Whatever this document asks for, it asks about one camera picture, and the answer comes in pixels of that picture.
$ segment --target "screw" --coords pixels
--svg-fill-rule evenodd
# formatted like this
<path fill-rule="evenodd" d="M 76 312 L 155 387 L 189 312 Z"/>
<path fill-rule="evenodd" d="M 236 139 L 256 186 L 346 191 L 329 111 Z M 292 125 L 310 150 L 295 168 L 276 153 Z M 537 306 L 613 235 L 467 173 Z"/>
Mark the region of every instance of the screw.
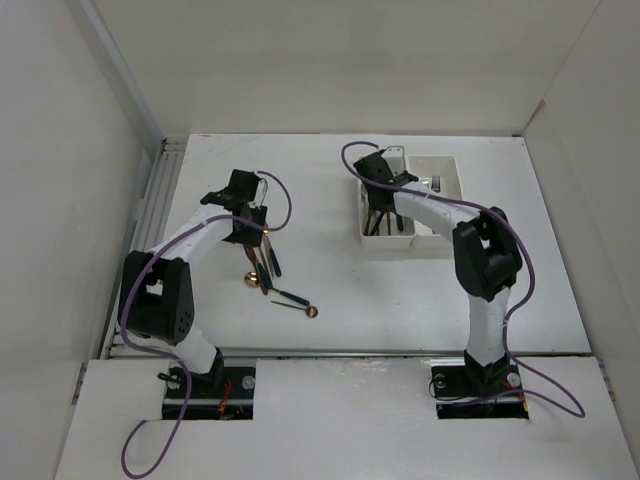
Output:
<path fill-rule="evenodd" d="M 255 386 L 256 386 L 256 379 L 253 378 L 251 375 L 247 375 L 242 379 L 242 388 L 244 388 L 245 390 L 251 390 Z"/>
<path fill-rule="evenodd" d="M 510 373 L 509 375 L 507 375 L 507 382 L 512 387 L 519 387 L 520 385 L 522 385 L 520 375 L 518 375 L 517 373 Z"/>
<path fill-rule="evenodd" d="M 444 388 L 444 387 L 446 387 L 447 384 L 445 383 L 444 379 L 445 379 L 445 376 L 443 374 L 441 374 L 441 373 L 436 374 L 433 377 L 433 385 L 436 388 Z"/>

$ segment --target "spoon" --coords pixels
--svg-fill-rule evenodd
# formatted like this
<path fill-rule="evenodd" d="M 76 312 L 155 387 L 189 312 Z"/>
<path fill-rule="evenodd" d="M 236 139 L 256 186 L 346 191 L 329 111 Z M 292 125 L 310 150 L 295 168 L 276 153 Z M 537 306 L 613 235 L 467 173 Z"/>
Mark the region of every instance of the spoon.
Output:
<path fill-rule="evenodd" d="M 288 303 L 276 302 L 275 300 L 271 300 L 271 303 L 276 303 L 278 305 L 282 305 L 283 307 L 295 308 L 296 310 L 304 310 L 304 313 L 307 314 L 309 318 L 316 318 L 318 316 L 318 309 L 313 305 L 309 305 L 307 308 L 296 307 L 294 305 L 289 305 Z"/>
<path fill-rule="evenodd" d="M 244 283 L 246 283 L 250 287 L 259 287 L 260 286 L 260 281 L 258 280 L 258 275 L 256 275 L 256 272 L 247 272 L 247 273 L 245 273 L 244 274 Z M 300 305 L 304 305 L 305 307 L 308 307 L 309 305 L 311 305 L 309 300 L 305 300 L 302 297 L 298 297 L 297 295 L 294 295 L 293 293 L 289 293 L 289 292 L 285 292 L 283 290 L 279 290 L 279 289 L 275 288 L 270 281 L 267 281 L 266 283 L 267 283 L 266 286 L 267 286 L 267 288 L 269 290 L 273 290 L 274 292 L 278 292 L 280 295 L 282 295 L 283 297 L 287 297 L 289 300 L 293 300 L 294 302 L 299 303 Z"/>

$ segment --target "white surface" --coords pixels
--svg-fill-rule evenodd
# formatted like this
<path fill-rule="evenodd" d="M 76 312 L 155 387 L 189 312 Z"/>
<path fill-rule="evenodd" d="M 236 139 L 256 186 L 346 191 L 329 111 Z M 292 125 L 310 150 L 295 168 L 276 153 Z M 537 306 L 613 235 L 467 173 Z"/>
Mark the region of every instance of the white surface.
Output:
<path fill-rule="evenodd" d="M 2 478 L 50 480 L 71 422 L 80 371 L 73 360 L 3 364 L 0 374 Z"/>
<path fill-rule="evenodd" d="M 640 465 L 640 3 L 602 0 L 527 128 L 594 352 Z"/>
<path fill-rule="evenodd" d="M 50 480 L 142 146 L 66 2 L 0 3 L 0 477 Z"/>
<path fill-rule="evenodd" d="M 521 131 L 598 0 L 97 0 L 167 135 Z"/>
<path fill-rule="evenodd" d="M 638 478 L 595 359 L 531 363 L 571 389 L 587 418 L 529 398 L 530 421 L 437 420 L 419 359 L 260 361 L 254 420 L 185 422 L 153 478 Z M 158 416 L 161 365 L 92 362 L 57 480 L 126 478 L 120 449 L 137 419 Z M 566 402 L 526 371 L 522 380 Z M 145 425 L 130 468 L 146 469 L 172 427 Z"/>
<path fill-rule="evenodd" d="M 589 345 L 555 243 L 524 141 L 514 138 L 369 136 L 403 144 L 407 154 L 453 155 L 464 197 L 503 207 L 537 268 L 538 290 L 513 318 L 516 351 L 588 352 Z M 309 298 L 320 310 L 310 320 L 272 305 L 243 282 L 251 269 L 239 246 L 222 245 L 194 266 L 196 317 L 220 347 L 405 349 L 462 351 L 469 335 L 467 296 L 453 260 L 425 260 L 413 252 L 360 247 L 356 180 L 339 159 L 352 136 L 192 136 L 167 221 L 171 234 L 199 200 L 227 184 L 231 170 L 265 169 L 289 187 L 294 210 L 288 228 L 270 236 L 282 266 L 276 286 Z M 353 149 L 350 158 L 370 150 Z M 269 224 L 286 203 L 274 182 L 266 204 Z M 520 274 L 512 298 L 524 295 Z"/>

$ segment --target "cable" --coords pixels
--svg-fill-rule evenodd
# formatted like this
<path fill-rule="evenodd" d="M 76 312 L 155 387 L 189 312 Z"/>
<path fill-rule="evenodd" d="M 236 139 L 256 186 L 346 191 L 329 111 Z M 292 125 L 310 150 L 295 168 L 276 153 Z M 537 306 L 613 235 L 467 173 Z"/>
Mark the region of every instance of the cable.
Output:
<path fill-rule="evenodd" d="M 283 191 L 285 197 L 287 198 L 288 212 L 287 212 L 287 216 L 285 217 L 284 221 L 279 226 L 268 229 L 270 232 L 278 232 L 278 231 L 282 230 L 283 228 L 285 228 L 287 226 L 287 224 L 289 223 L 289 219 L 291 218 L 291 211 L 293 209 L 293 203 L 291 201 L 291 195 L 289 194 L 289 191 L 284 186 L 284 184 L 275 175 L 273 175 L 273 174 L 271 174 L 269 172 L 264 172 L 264 171 L 258 171 L 256 173 L 261 174 L 261 175 L 266 175 L 266 176 L 274 179 L 276 181 L 276 183 L 278 185 L 280 185 L 280 188 L 282 188 L 282 191 Z M 131 442 L 131 439 L 136 434 L 136 432 L 138 430 L 140 430 L 140 428 L 145 423 L 147 423 L 147 420 L 142 420 L 132 430 L 132 432 L 127 437 L 127 440 L 124 442 L 124 445 L 122 447 L 122 453 L 120 455 L 120 465 L 122 466 L 122 470 L 124 471 L 125 475 L 127 477 L 129 477 L 129 478 L 132 478 L 132 479 L 145 478 L 148 475 L 150 475 L 151 473 L 153 473 L 153 471 L 156 468 L 158 468 L 158 466 L 160 465 L 160 463 L 164 459 L 165 455 L 167 454 L 167 451 L 169 450 L 169 447 L 171 446 L 171 442 L 173 442 L 173 439 L 174 439 L 176 433 L 178 432 L 178 428 L 180 427 L 180 423 L 184 419 L 184 416 L 185 416 L 185 414 L 187 412 L 187 405 L 189 403 L 189 398 L 191 397 L 191 390 L 192 390 L 192 387 L 193 387 L 191 373 L 189 372 L 189 369 L 184 364 L 184 362 L 182 360 L 180 360 L 180 358 L 177 355 L 174 355 L 173 353 L 169 353 L 169 352 L 164 352 L 162 350 L 157 350 L 155 348 L 143 347 L 142 345 L 138 345 L 138 344 L 134 343 L 129 338 L 129 333 L 127 331 L 127 323 L 129 321 L 129 313 L 131 312 L 131 306 L 133 305 L 133 299 L 135 298 L 138 290 L 140 289 L 140 286 L 142 285 L 142 282 L 144 281 L 144 279 L 147 276 L 147 274 L 149 273 L 149 271 L 153 268 L 153 266 L 156 264 L 156 262 L 165 253 L 167 253 L 170 249 L 175 247 L 178 243 L 182 242 L 185 238 L 189 237 L 190 235 L 193 235 L 194 233 L 196 233 L 196 232 L 202 230 L 203 228 L 205 228 L 207 225 L 209 225 L 209 224 L 211 224 L 213 222 L 216 222 L 218 220 L 233 220 L 233 221 L 242 223 L 244 225 L 248 225 L 250 227 L 253 227 L 255 229 L 258 229 L 258 230 L 265 230 L 265 227 L 263 225 L 258 225 L 257 223 L 254 223 L 254 222 L 252 222 L 250 220 L 247 220 L 247 219 L 244 219 L 242 217 L 237 217 L 235 215 L 215 215 L 213 217 L 207 218 L 206 220 L 204 220 L 203 222 L 199 223 L 198 225 L 195 225 L 194 227 L 191 227 L 189 230 L 187 230 L 187 231 L 183 232 L 182 234 L 178 235 L 176 238 L 174 238 L 173 240 L 168 242 L 164 247 L 162 247 L 160 250 L 158 250 L 156 253 L 154 253 L 154 255 L 151 257 L 151 260 L 149 260 L 149 262 L 142 268 L 142 270 L 140 271 L 140 273 L 136 277 L 136 280 L 133 282 L 133 286 L 131 287 L 131 290 L 129 291 L 129 294 L 127 295 L 127 299 L 125 301 L 124 308 L 122 309 L 122 317 L 121 317 L 121 320 L 120 320 L 120 335 L 122 336 L 122 340 L 124 341 L 125 345 L 127 347 L 133 349 L 133 350 L 138 350 L 139 352 L 149 353 L 151 355 L 157 355 L 157 356 L 159 356 L 161 358 L 167 358 L 169 360 L 173 360 L 173 361 L 177 362 L 178 365 L 180 366 L 180 368 L 182 368 L 182 370 L 184 371 L 186 379 L 187 379 L 187 386 L 186 386 L 186 391 L 185 391 L 185 395 L 184 395 L 184 403 L 182 404 L 182 408 L 180 409 L 180 413 L 178 414 L 178 418 L 176 419 L 176 423 L 173 426 L 173 430 L 171 430 L 171 434 L 169 435 L 167 443 L 165 444 L 164 448 L 160 452 L 160 455 L 158 456 L 158 459 L 151 466 L 151 468 L 149 468 L 149 470 L 147 470 L 144 473 L 136 474 L 136 473 L 131 472 L 131 470 L 129 470 L 129 467 L 127 467 L 127 463 L 126 463 L 126 453 L 127 453 L 127 448 L 129 447 L 129 443 Z"/>
<path fill-rule="evenodd" d="M 534 392 L 531 390 L 525 390 L 525 389 L 514 389 L 514 390 L 510 390 L 510 391 L 506 391 L 506 392 L 501 392 L 498 393 L 496 395 L 493 395 L 491 397 L 487 397 L 487 398 L 479 398 L 476 400 L 472 400 L 469 402 L 463 402 L 463 403 L 457 403 L 457 406 L 471 406 L 471 405 L 478 405 L 480 403 L 485 403 L 491 400 L 495 400 L 497 398 L 500 397 L 504 397 L 506 395 L 514 395 L 514 394 L 528 394 L 528 395 L 532 395 L 534 397 L 538 397 L 541 398 L 542 400 L 545 400 L 546 402 L 558 407 L 561 410 L 564 410 L 565 412 L 578 417 L 578 418 L 584 418 L 586 417 L 586 412 L 584 411 L 584 408 L 582 407 L 582 405 L 580 404 L 580 402 L 578 401 L 578 399 L 566 388 L 564 387 L 562 384 L 560 384 L 560 382 L 554 380 L 553 378 L 549 377 L 548 375 L 542 373 L 541 371 L 527 365 L 526 363 L 523 363 L 522 361 L 518 360 L 516 358 L 516 355 L 513 354 L 510 350 L 509 347 L 507 345 L 507 327 L 509 324 L 509 320 L 511 319 L 512 315 L 519 310 L 520 308 L 522 308 L 533 296 L 533 292 L 535 291 L 535 287 L 536 287 L 536 274 L 535 274 L 535 270 L 533 268 L 533 262 L 531 260 L 531 256 L 529 255 L 529 252 L 527 251 L 524 242 L 522 241 L 522 239 L 520 238 L 520 236 L 515 232 L 515 230 L 513 229 L 513 227 L 509 224 L 509 222 L 507 222 L 504 218 L 502 218 L 500 215 L 498 215 L 496 212 L 494 212 L 493 210 L 485 207 L 484 205 L 480 205 L 478 203 L 474 203 L 474 202 L 469 202 L 466 200 L 456 200 L 453 198 L 447 198 L 447 197 L 441 197 L 439 195 L 429 195 L 425 192 L 421 192 L 418 190 L 412 190 L 410 188 L 402 188 L 402 187 L 396 187 L 396 186 L 392 186 L 392 185 L 385 185 L 383 183 L 378 183 L 378 182 L 374 182 L 372 180 L 369 180 L 368 178 L 363 177 L 362 175 L 360 175 L 357 171 L 355 171 L 353 169 L 353 167 L 351 165 L 349 165 L 349 162 L 347 162 L 347 158 L 346 158 L 346 152 L 349 148 L 354 147 L 354 146 L 367 146 L 367 147 L 373 147 L 376 150 L 379 150 L 379 146 L 373 142 L 367 142 L 367 141 L 363 141 L 363 140 L 357 140 L 354 142 L 349 142 L 346 145 L 344 145 L 342 147 L 342 150 L 340 151 L 340 157 L 342 159 L 342 163 L 344 164 L 345 168 L 349 171 L 349 173 L 351 173 L 351 175 L 353 175 L 354 177 L 356 177 L 357 179 L 359 179 L 361 182 L 366 183 L 368 185 L 372 185 L 374 187 L 378 187 L 378 188 L 382 188 L 384 190 L 391 190 L 394 192 L 402 192 L 402 193 L 409 193 L 411 195 L 418 195 L 421 197 L 429 197 L 433 200 L 437 200 L 439 202 L 442 203 L 449 203 L 452 205 L 460 205 L 460 206 L 464 206 L 464 207 L 469 207 L 469 208 L 474 208 L 477 209 L 483 213 L 486 213 L 487 215 L 490 215 L 493 219 L 495 219 L 498 223 L 500 223 L 508 232 L 509 234 L 513 237 L 513 239 L 515 240 L 516 244 L 518 245 L 518 248 L 520 249 L 520 252 L 522 253 L 522 257 L 524 258 L 524 261 L 527 265 L 527 271 L 529 272 L 529 289 L 527 290 L 527 293 L 524 295 L 524 297 L 522 297 L 522 299 L 516 303 L 513 307 L 511 307 L 509 309 L 509 311 L 507 311 L 507 314 L 504 317 L 504 328 L 502 329 L 502 345 L 504 347 L 504 351 L 507 354 L 508 358 L 510 360 L 512 360 L 516 365 L 519 365 L 520 367 L 524 368 L 525 370 L 529 370 L 531 373 L 534 373 L 535 375 L 545 379 L 546 381 L 548 381 L 549 383 L 551 383 L 552 385 L 554 385 L 556 388 L 558 388 L 562 393 L 564 393 L 567 397 L 569 397 L 569 399 L 574 403 L 574 405 L 578 408 L 578 411 L 574 411 L 571 410 L 567 407 L 565 407 L 564 405 L 556 402 L 555 400 L 553 400 L 552 398 L 549 398 L 548 396 L 542 394 L 542 393 L 538 393 L 538 392 Z"/>

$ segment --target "white wall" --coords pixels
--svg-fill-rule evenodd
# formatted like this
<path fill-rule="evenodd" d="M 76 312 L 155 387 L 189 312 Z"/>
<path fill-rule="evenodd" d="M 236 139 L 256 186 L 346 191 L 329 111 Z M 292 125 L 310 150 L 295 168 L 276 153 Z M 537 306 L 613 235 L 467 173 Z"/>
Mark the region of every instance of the white wall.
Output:
<path fill-rule="evenodd" d="M 165 133 L 520 132 L 597 0 L 96 0 Z"/>
<path fill-rule="evenodd" d="M 142 144 L 64 0 L 0 1 L 0 465 L 53 477 Z"/>
<path fill-rule="evenodd" d="M 640 3 L 602 0 L 525 138 L 640 462 Z"/>

